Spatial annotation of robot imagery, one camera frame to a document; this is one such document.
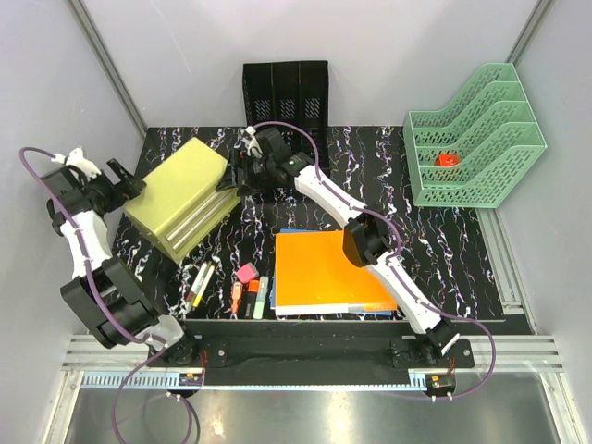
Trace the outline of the green clear highlighter pen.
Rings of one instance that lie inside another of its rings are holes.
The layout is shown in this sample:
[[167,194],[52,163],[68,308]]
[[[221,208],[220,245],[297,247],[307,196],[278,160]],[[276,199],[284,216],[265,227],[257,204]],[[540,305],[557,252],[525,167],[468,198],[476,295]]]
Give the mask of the green clear highlighter pen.
[[198,294],[200,288],[204,284],[205,276],[206,276],[207,272],[209,271],[209,269],[211,268],[211,265],[212,265],[211,262],[204,262],[200,266],[197,277],[195,278],[195,280],[191,284],[190,291],[185,298],[185,301],[188,304],[189,309],[191,309],[193,307],[193,303],[197,297],[197,294]]

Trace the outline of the pink eraser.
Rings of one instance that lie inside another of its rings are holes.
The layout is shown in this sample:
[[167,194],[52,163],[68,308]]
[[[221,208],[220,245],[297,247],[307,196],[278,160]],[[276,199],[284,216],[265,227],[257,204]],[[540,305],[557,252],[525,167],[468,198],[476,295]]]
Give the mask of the pink eraser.
[[243,284],[247,284],[258,277],[259,272],[252,263],[241,266],[237,271],[237,279]]

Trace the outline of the black magazine file holder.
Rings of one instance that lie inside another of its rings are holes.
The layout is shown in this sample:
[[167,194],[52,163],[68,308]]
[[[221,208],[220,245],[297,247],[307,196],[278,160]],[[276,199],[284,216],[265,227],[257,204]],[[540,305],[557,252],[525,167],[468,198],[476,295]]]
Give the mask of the black magazine file holder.
[[322,171],[330,173],[326,60],[245,63],[242,92],[248,125],[282,121],[305,130],[314,139],[316,150],[301,134],[281,128],[293,148],[318,157]]

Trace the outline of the yellow-green drawer cabinet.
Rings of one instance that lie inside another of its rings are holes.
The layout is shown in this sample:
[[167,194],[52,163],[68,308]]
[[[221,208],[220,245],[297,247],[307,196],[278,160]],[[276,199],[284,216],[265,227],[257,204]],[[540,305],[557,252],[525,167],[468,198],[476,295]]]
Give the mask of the yellow-green drawer cabinet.
[[192,138],[151,171],[141,195],[124,213],[161,253],[180,264],[241,202],[234,189],[218,191],[228,161]]

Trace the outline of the yellow-capped white marker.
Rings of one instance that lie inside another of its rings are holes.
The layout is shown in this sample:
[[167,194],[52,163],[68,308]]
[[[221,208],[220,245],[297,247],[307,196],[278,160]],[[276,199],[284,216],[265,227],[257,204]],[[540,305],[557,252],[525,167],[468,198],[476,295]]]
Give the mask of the yellow-capped white marker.
[[216,266],[214,264],[210,264],[209,267],[207,268],[207,271],[205,272],[205,274],[203,276],[203,279],[202,279],[201,284],[198,288],[198,291],[197,291],[195,297],[193,298],[193,302],[191,305],[193,308],[196,308],[199,305],[202,297],[204,296],[205,290],[207,289],[207,286],[214,274],[215,269],[216,269]]

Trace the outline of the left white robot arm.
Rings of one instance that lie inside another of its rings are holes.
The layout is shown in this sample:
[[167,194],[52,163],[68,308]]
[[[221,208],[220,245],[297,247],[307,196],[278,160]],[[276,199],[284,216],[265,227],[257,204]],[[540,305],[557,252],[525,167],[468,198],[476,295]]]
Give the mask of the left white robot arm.
[[146,184],[117,160],[108,161],[113,182],[80,148],[54,154],[59,167],[41,180],[52,193],[47,211],[54,231],[68,241],[72,279],[60,289],[68,307],[107,349],[137,341],[181,366],[193,364],[200,344],[184,335],[173,316],[162,314],[154,297],[111,252],[105,215],[142,195]]

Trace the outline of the red-capped white marker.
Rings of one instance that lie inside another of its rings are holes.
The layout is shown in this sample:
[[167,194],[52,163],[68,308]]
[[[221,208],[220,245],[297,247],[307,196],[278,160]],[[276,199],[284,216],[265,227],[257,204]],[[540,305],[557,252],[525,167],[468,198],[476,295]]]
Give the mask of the red-capped white marker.
[[190,292],[188,294],[188,300],[191,301],[195,294],[198,291],[198,288],[200,286],[200,282],[202,280],[202,278],[204,277],[205,272],[207,271],[207,268],[209,267],[209,263],[208,262],[204,262],[202,263],[202,265],[200,266],[200,269],[198,271],[198,275],[195,278],[195,280],[193,281],[193,283],[191,284],[190,287]]

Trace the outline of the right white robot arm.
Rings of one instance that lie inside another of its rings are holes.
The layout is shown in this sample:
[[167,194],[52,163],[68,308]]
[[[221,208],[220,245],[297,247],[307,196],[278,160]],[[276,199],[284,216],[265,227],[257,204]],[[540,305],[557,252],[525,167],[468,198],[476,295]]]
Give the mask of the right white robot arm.
[[460,333],[452,317],[427,299],[406,273],[400,260],[398,231],[379,211],[353,198],[319,166],[319,153],[295,152],[275,121],[241,131],[242,147],[230,151],[218,191],[241,195],[269,188],[293,188],[311,199],[343,229],[342,250],[355,266],[370,272],[402,309],[420,347],[423,361],[441,366],[453,355]]

